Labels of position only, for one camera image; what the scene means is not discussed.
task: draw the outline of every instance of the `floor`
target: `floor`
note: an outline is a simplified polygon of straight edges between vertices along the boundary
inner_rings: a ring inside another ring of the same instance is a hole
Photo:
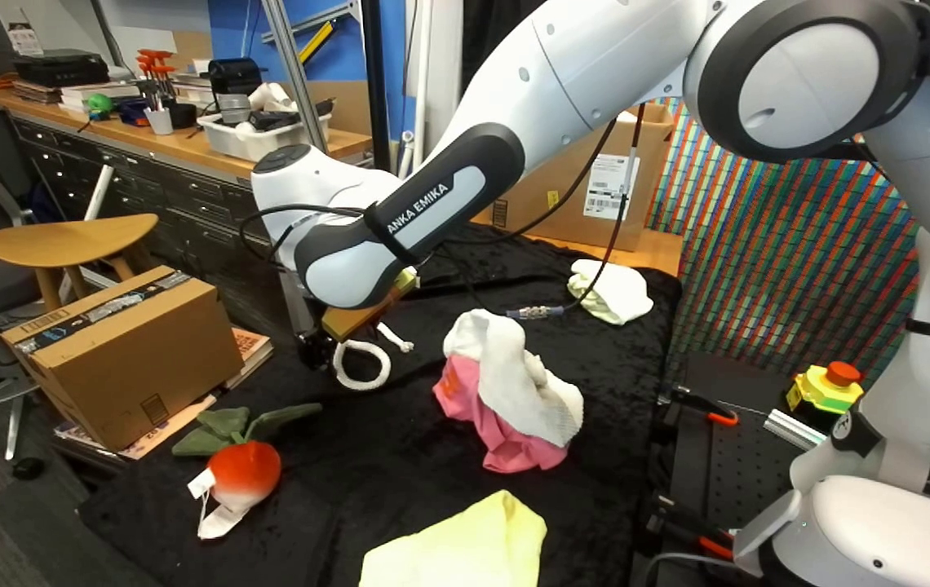
[[[47,464],[39,481],[9,476],[3,436],[8,409],[0,409],[0,587],[150,587],[150,577],[75,520],[88,491],[55,452],[44,411],[27,409],[20,450]]]

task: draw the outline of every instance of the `pink cloth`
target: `pink cloth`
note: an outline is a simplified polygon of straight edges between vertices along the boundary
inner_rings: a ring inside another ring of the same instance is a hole
[[[483,468],[494,474],[554,471],[565,461],[565,447],[518,435],[509,422],[483,403],[475,396],[479,361],[450,356],[434,399],[450,422],[472,422],[475,436],[485,444]]]

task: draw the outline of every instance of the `cardboard box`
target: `cardboard box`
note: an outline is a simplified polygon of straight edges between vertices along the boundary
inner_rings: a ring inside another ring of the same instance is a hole
[[[47,399],[112,450],[243,368],[219,294],[152,269],[3,332]]]
[[[678,119],[659,104],[647,104],[644,123],[639,123],[639,142],[635,142],[635,183],[634,194],[627,197],[627,214],[621,227],[621,251],[635,251],[639,236],[650,225],[650,211],[659,194],[661,167],[668,156],[668,140],[674,132]],[[503,231],[515,231],[537,218],[546,209],[558,206],[569,197],[569,186],[585,176],[572,197],[569,206],[562,206],[551,218],[546,218],[537,227],[529,236],[537,239],[558,239],[572,245],[590,245],[604,249],[615,225],[616,225],[616,209],[609,206],[624,186],[627,169],[608,169],[621,167],[624,156],[629,156],[629,142],[635,136],[635,122],[616,122],[609,132],[608,142],[602,146],[594,169],[585,172],[585,162],[590,161],[596,140],[604,132],[587,133],[585,140],[572,142],[562,149],[554,161],[529,172],[518,186],[511,186],[503,199],[496,199],[475,222],[496,225]]]

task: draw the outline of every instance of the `cabinet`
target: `cabinet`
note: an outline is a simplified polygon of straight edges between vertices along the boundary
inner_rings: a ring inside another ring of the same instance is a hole
[[[243,245],[239,225],[259,211],[250,194],[129,149],[102,146],[34,122],[17,122],[34,169],[64,218],[82,218],[102,167],[113,179],[102,214],[158,211],[159,225],[146,251],[185,273],[219,286],[235,324],[290,335],[276,263],[253,251],[272,249],[261,222],[250,222]]]

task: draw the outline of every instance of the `stool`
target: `stool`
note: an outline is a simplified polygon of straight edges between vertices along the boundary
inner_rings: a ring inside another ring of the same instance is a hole
[[[39,294],[49,310],[61,307],[61,273],[67,273],[71,291],[88,294],[82,263],[103,260],[117,279],[133,277],[126,257],[150,263],[139,249],[133,249],[146,231],[158,227],[158,214],[117,214],[96,222],[53,222],[53,225],[14,225],[0,227],[0,260],[14,269],[35,271]]]

